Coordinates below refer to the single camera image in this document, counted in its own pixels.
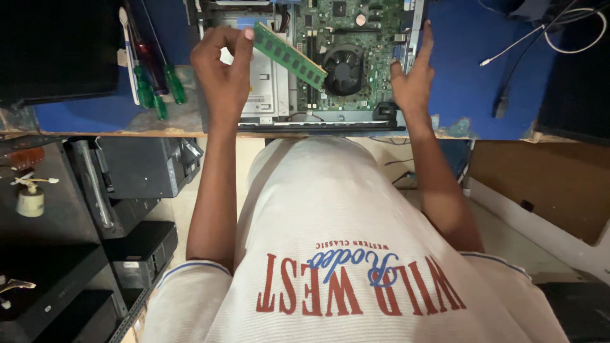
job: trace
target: floor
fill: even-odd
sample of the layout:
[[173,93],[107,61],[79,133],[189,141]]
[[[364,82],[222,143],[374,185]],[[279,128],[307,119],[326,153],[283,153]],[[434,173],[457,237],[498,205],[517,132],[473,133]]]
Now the floor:
[[[385,140],[386,143],[368,138],[351,138],[351,140],[360,143],[371,152],[379,167],[390,181],[396,180],[408,170],[415,171],[413,161],[385,165],[388,162],[412,159],[410,144],[394,145],[386,139],[380,139]],[[394,140],[396,144],[401,144],[403,141],[404,139]],[[198,144],[205,150],[206,139],[199,139]],[[241,212],[246,199],[246,177],[250,165],[257,153],[264,147],[264,139],[237,139],[237,213]],[[186,185],[177,197],[163,199],[146,218],[146,220],[170,220],[176,223],[179,243],[170,267],[184,261],[188,227],[193,208],[195,207],[200,177],[201,173],[196,176],[193,182]],[[415,179],[404,178],[396,182],[396,187],[403,189],[402,192],[405,193],[407,199],[414,206],[419,207],[417,191],[406,190],[416,186],[414,182]],[[505,258],[509,263],[522,266],[533,277],[534,282],[576,282],[580,280],[578,274],[572,269],[494,217],[481,206],[471,203],[471,208],[479,223],[483,242],[489,254],[500,256]]]

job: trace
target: motherboard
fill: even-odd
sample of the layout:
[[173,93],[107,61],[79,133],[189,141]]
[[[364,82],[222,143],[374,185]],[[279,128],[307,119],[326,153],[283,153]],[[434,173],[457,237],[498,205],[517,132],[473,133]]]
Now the motherboard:
[[301,0],[294,45],[328,72],[316,90],[297,82],[298,111],[372,110],[392,98],[390,61],[404,53],[400,0]]

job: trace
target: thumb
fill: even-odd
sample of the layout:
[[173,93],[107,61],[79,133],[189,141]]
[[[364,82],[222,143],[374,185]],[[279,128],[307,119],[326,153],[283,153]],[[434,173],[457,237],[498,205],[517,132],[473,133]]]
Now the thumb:
[[231,65],[232,73],[245,74],[249,77],[250,60],[254,46],[254,30],[251,27],[243,29],[235,42],[235,58]]
[[392,64],[390,65],[390,80],[394,82],[403,77],[405,77],[403,66],[400,64],[400,61],[393,59]]

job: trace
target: blue desk surface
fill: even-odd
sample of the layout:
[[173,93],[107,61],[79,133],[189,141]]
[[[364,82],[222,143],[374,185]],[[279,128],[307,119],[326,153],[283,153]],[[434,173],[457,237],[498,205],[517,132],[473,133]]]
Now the blue desk surface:
[[[146,3],[168,60],[175,65],[188,64],[190,48],[182,0]],[[430,63],[436,69],[429,109],[431,115],[437,115],[441,136],[498,140],[528,137],[542,103],[554,51],[544,40],[531,48],[512,80],[506,116],[494,119],[491,113],[498,86],[527,42],[484,67],[479,63],[531,31],[532,26],[506,20],[482,8],[476,0],[431,1],[428,18],[434,32]],[[126,129],[141,110],[133,103],[127,69],[118,68],[120,80],[115,95],[36,106],[40,128],[47,132]]]

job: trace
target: ram slot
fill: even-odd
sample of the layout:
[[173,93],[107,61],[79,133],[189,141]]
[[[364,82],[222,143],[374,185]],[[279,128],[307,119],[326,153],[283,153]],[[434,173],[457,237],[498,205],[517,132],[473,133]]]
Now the ram slot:
[[[306,43],[307,43],[307,58],[311,59],[313,57],[313,52],[312,52],[312,45],[313,39],[312,39],[312,31],[309,30],[307,31],[307,38],[306,38]],[[314,88],[311,87],[310,84],[307,84],[307,109],[312,108],[312,100],[313,100],[313,95],[314,95]]]
[[[314,61],[315,64],[318,64],[318,31],[313,31],[313,35],[311,37],[311,57],[310,59]],[[317,101],[318,99],[318,90],[311,87],[311,108],[315,109],[318,107]]]

